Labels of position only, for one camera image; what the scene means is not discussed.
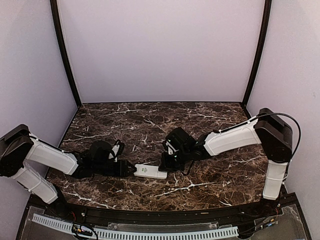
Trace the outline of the white remote control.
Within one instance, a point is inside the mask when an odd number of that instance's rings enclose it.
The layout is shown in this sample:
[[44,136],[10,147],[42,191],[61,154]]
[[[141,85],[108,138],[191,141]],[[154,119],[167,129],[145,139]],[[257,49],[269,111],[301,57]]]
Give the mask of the white remote control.
[[136,164],[136,171],[133,173],[136,177],[151,178],[151,179],[166,179],[168,173],[166,171],[159,171],[158,166],[147,164]]

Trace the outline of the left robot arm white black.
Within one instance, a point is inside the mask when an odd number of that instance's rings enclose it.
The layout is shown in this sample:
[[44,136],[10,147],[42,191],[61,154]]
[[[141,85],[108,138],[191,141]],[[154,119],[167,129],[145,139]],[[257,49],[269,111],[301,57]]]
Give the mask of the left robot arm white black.
[[29,161],[43,164],[76,179],[98,174],[128,177],[137,168],[127,160],[120,160],[125,144],[117,140],[109,144],[95,141],[83,152],[65,151],[31,134],[28,126],[20,124],[0,139],[0,175],[12,178],[37,195],[60,218],[67,218],[70,206],[63,201],[58,187],[45,180]]

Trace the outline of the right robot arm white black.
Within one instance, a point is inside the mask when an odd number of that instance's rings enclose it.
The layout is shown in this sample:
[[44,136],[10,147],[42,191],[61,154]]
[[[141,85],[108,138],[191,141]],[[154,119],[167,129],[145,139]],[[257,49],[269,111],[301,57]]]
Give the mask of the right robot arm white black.
[[293,119],[288,114],[262,108],[257,115],[244,122],[202,134],[198,139],[177,127],[162,143],[164,152],[161,154],[159,170],[183,172],[187,163],[193,165],[196,161],[207,160],[230,150],[261,145],[268,166],[263,200],[255,205],[255,213],[266,217],[275,208],[274,201],[280,195],[289,165],[298,150],[297,146],[293,146],[293,129],[282,117]]

